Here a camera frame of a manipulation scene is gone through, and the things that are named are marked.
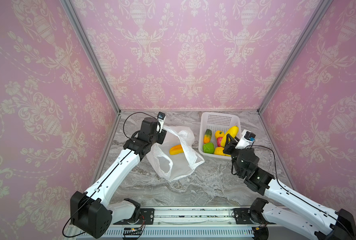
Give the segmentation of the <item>red fruit toy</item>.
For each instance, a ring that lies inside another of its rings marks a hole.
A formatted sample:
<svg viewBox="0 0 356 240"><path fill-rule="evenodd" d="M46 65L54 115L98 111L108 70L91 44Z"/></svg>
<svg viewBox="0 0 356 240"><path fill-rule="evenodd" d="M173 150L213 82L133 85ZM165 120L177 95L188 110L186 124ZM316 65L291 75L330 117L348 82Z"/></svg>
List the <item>red fruit toy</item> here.
<svg viewBox="0 0 356 240"><path fill-rule="evenodd" d="M223 140L223 137L218 137L217 138L217 146L218 147L222 147L222 140Z"/></svg>

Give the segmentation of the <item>yellow banana toy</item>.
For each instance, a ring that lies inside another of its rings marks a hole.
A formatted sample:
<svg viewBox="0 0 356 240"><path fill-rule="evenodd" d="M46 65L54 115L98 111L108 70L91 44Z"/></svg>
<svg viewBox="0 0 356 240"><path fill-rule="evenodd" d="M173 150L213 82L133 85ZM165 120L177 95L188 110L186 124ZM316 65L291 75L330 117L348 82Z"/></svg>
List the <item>yellow banana toy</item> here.
<svg viewBox="0 0 356 240"><path fill-rule="evenodd" d="M231 138L235 138L237 134L239 133L239 128L237 126L231 127L223 136L222 141L221 141L221 147L225 147L226 141L227 141L227 136L230 135Z"/></svg>

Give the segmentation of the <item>yellow bell pepper toy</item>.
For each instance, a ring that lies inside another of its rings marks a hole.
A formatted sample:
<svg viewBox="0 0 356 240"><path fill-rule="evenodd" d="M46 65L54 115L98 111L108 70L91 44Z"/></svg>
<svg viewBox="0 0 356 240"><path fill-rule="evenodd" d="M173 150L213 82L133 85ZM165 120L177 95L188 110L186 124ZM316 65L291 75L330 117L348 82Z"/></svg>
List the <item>yellow bell pepper toy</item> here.
<svg viewBox="0 0 356 240"><path fill-rule="evenodd" d="M215 138L216 138L216 140L217 140L218 138L223 138L224 135L225 135L225 133L224 133L223 131L216 131L216 132L215 132Z"/></svg>

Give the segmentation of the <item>green pepper toy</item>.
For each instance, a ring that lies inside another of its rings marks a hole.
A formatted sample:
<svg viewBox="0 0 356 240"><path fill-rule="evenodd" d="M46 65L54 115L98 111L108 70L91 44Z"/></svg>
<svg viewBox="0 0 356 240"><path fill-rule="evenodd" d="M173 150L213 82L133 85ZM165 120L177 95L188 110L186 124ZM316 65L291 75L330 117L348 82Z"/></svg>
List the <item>green pepper toy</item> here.
<svg viewBox="0 0 356 240"><path fill-rule="evenodd" d="M214 147L214 144L209 142L209 143L205 143L203 145L203 152L205 154L214 154L215 152L215 147Z"/></svg>

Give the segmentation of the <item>green yellow mango toy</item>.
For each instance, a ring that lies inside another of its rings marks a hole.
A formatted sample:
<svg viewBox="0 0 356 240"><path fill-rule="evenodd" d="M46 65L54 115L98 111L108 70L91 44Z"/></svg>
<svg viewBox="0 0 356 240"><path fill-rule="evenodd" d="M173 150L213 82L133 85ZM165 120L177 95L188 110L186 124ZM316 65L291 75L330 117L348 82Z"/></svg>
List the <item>green yellow mango toy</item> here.
<svg viewBox="0 0 356 240"><path fill-rule="evenodd" d="M212 130L206 129L205 134L204 134L204 144L210 143L212 140Z"/></svg>

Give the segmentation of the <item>white perforated plastic basket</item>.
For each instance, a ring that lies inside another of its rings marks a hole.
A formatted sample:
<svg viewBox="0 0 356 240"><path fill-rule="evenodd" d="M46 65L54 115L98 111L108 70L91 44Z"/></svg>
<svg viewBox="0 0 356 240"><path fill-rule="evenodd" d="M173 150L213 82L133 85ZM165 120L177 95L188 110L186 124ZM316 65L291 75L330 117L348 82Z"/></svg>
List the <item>white perforated plastic basket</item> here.
<svg viewBox="0 0 356 240"><path fill-rule="evenodd" d="M228 156L219 156L214 154L207 154L203 151L204 137L206 130L209 129L212 131L211 143L217 147L217 140L215 139L216 131L227 132L231 127L237 126L239 132L237 138L242 137L242 128L240 118L236 115L224 114L224 113L215 113L215 112L204 112L201 116L201 126L200 126L200 136L199 136L199 152L203 157L209 157L213 159L222 159L230 161L231 157Z"/></svg>

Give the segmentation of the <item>white plastic bag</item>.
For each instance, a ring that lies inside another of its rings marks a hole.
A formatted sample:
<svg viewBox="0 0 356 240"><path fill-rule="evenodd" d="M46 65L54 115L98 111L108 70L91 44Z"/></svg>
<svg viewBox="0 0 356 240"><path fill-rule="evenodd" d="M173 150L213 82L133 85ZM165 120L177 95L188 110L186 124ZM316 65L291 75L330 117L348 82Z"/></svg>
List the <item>white plastic bag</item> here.
<svg viewBox="0 0 356 240"><path fill-rule="evenodd" d="M169 182L191 175L195 169L205 162L202 155L193 148L195 135L189 127L164 126L167 131L163 144L155 144L146 155L147 160L161 178ZM170 155L170 148L182 145L184 153Z"/></svg>

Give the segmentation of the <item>yellow lemon toy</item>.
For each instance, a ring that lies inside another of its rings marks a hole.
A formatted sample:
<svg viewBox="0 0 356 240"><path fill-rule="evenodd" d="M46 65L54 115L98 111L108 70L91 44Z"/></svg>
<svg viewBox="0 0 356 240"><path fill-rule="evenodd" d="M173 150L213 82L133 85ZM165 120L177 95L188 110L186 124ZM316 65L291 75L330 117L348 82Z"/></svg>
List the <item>yellow lemon toy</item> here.
<svg viewBox="0 0 356 240"><path fill-rule="evenodd" d="M230 155L224 153L224 148L223 148L223 147L217 147L217 148L215 148L214 155L218 155L218 156L228 156L228 157L230 156Z"/></svg>

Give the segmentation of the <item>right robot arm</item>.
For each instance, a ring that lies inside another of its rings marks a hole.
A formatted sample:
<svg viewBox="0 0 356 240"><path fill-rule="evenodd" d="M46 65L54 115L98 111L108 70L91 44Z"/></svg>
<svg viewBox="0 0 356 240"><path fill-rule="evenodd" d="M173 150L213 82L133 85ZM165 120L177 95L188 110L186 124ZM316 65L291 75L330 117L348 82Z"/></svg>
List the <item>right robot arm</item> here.
<svg viewBox="0 0 356 240"><path fill-rule="evenodd" d="M247 131L241 139L226 134L223 140L223 152L231 157L232 174L262 195L249 209L253 222L280 225L309 240L356 240L356 224L349 211L316 203L258 166L259 157L253 149L255 134Z"/></svg>

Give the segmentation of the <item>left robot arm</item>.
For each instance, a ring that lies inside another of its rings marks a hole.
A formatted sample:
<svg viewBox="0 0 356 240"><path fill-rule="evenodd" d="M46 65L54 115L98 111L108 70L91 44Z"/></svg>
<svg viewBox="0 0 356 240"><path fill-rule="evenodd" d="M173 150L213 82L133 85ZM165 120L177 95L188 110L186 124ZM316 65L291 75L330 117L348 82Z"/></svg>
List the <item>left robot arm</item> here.
<svg viewBox="0 0 356 240"><path fill-rule="evenodd" d="M148 116L141 128L124 144L117 159L109 169L85 192L76 191L70 200L70 224L98 239L113 223L128 221L132 224L141 219L140 204L129 198L110 205L110 201L127 175L150 152L154 144L162 144L166 130L165 114Z"/></svg>

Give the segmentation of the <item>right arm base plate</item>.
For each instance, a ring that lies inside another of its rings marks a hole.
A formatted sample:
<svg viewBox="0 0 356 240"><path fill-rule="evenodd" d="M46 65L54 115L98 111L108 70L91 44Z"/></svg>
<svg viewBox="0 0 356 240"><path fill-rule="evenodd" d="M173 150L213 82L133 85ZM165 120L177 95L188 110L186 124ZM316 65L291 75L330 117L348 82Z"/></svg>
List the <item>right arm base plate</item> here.
<svg viewBox="0 0 356 240"><path fill-rule="evenodd" d="M262 214L251 211L249 208L234 208L232 217L237 225L273 225L263 218Z"/></svg>

